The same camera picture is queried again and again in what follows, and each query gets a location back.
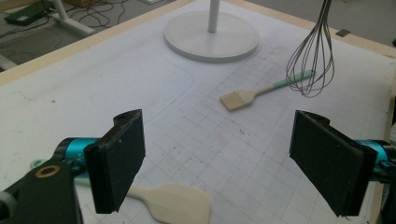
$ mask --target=white surface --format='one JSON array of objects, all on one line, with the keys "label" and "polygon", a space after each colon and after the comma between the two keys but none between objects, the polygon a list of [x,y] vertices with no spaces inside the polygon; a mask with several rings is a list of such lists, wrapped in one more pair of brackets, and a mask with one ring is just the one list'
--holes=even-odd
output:
[{"label": "white surface", "polygon": [[257,29],[234,15],[220,12],[214,33],[208,25],[209,11],[179,15],[164,28],[166,43],[176,53],[204,63],[235,62],[259,46]]},{"label": "white surface", "polygon": [[[115,115],[142,108],[147,157],[134,185],[177,182],[205,191],[211,224],[365,223],[370,198],[359,217],[337,218],[290,159],[294,111],[325,116],[353,139],[381,139],[395,61],[333,41],[336,74],[320,96],[284,88],[229,113],[219,97],[284,78],[308,31],[222,3],[258,27],[265,47],[225,64],[175,54],[163,27],[206,8],[199,0],[0,87],[0,189],[23,177],[33,159],[49,158],[64,138],[102,136]],[[78,187],[78,197],[85,223],[157,223],[137,200],[104,216],[94,213],[88,189]]]}]

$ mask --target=whisk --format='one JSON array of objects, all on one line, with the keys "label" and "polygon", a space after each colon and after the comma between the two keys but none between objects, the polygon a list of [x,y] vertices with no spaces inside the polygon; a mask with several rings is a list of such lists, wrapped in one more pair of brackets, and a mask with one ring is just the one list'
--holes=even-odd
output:
[{"label": "whisk", "polygon": [[[286,68],[286,80],[290,88],[305,97],[319,95],[334,76],[332,40],[327,23],[331,3],[332,0],[323,1],[317,24],[293,52]],[[296,76],[301,76],[305,70],[315,73],[303,83],[303,79]]]}]

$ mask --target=black robot arm part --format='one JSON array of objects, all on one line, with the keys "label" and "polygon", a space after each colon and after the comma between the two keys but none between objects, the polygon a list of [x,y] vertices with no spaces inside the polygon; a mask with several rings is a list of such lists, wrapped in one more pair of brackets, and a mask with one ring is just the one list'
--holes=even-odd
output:
[{"label": "black robot arm part", "polygon": [[[141,110],[113,120],[102,138],[80,148],[72,146],[75,138],[64,139],[50,160],[0,191],[0,223],[83,223],[74,177],[87,171],[96,213],[119,211],[146,150]],[[68,151],[77,151],[78,157]]]},{"label": "black robot arm part", "polygon": [[352,140],[321,115],[296,111],[290,157],[337,216],[359,215],[369,181],[396,188],[394,146],[381,140]]}]

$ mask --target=white lamp base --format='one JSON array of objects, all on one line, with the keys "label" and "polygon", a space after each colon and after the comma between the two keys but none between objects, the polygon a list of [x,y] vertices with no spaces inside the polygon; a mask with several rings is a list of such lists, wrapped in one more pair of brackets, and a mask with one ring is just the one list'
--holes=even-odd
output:
[{"label": "white lamp base", "polygon": [[209,12],[175,17],[165,26],[166,44],[176,53],[204,63],[230,63],[252,54],[259,46],[259,32],[233,15],[220,13],[215,33],[208,32]]}]

